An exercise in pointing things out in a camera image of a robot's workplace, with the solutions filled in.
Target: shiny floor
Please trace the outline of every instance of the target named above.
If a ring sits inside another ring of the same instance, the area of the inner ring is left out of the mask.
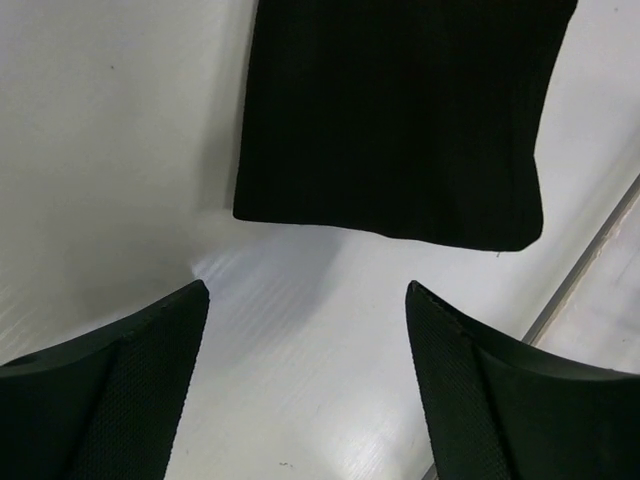
[[[406,285],[524,335],[640,173],[640,4],[580,2],[537,143],[544,234],[515,254],[231,219],[253,9],[0,2],[0,362],[200,277],[168,480],[419,480]]]

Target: black garment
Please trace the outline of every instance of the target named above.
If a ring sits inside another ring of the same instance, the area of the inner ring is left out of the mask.
[[[486,250],[542,230],[533,151],[576,0],[261,0],[234,215]]]
[[[0,478],[162,480],[208,305],[197,281],[0,367]]]
[[[640,478],[640,376],[514,340],[417,282],[406,307],[441,480]]]

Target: black skirt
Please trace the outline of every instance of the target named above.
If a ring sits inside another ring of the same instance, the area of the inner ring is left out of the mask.
[[[234,216],[521,250],[576,0],[261,0]]]

